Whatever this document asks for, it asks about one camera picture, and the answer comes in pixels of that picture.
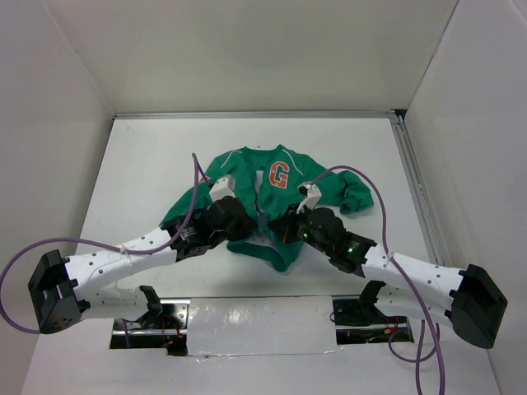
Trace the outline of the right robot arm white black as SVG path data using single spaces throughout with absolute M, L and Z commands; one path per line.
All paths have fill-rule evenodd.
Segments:
M 482 267 L 442 267 L 386 252 L 374 240 L 347 230 L 328 208 L 291 208 L 268 227 L 282 242 L 304 242 L 338 270 L 367 279 L 359 304 L 367 322 L 431 318 L 473 346 L 493 348 L 508 301 Z

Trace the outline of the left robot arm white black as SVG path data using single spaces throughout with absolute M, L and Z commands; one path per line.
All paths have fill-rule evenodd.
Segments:
M 152 286 L 119 289 L 115 282 L 154 267 L 204 255 L 224 241 L 238 241 L 258 228 L 240 200 L 224 197 L 191 217 L 176 216 L 115 251 L 62 257 L 45 253 L 28 289 L 42 334 L 61 332 L 93 318 L 117 318 L 154 328 L 162 319 Z

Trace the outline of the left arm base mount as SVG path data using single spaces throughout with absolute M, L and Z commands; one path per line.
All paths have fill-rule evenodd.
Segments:
M 191 300 L 163 299 L 151 286 L 138 289 L 146 297 L 147 310 L 134 320 L 114 320 L 110 349 L 164 349 L 168 356 L 187 356 Z

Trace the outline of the green zip-up jacket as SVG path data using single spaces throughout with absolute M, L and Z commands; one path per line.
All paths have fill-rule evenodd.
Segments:
M 247 214 L 259 224 L 255 236 L 227 243 L 227 249 L 252 258 L 262 259 L 278 272 L 286 272 L 300 255 L 302 242 L 284 244 L 269 228 L 268 223 L 283 215 L 293 203 L 302 200 L 298 187 L 326 171 L 321 164 L 306 154 L 297 153 L 282 145 L 271 150 L 236 148 L 214 158 L 205 170 L 211 184 L 231 175 L 235 181 L 235 195 L 243 203 Z M 198 187 L 194 212 L 212 204 L 209 187 L 202 179 Z M 370 189 L 350 171 L 329 173 L 316 185 L 322 193 L 319 204 L 338 207 L 341 214 L 350 215 L 373 207 Z M 169 209 L 161 224 L 177 216 L 186 216 L 191 204 L 193 187 Z

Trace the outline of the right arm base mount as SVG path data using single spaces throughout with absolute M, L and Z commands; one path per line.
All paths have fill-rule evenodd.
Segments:
M 383 318 L 363 311 L 357 297 L 333 298 L 329 320 L 335 325 L 336 342 L 340 346 L 393 342 L 413 342 L 405 317 Z

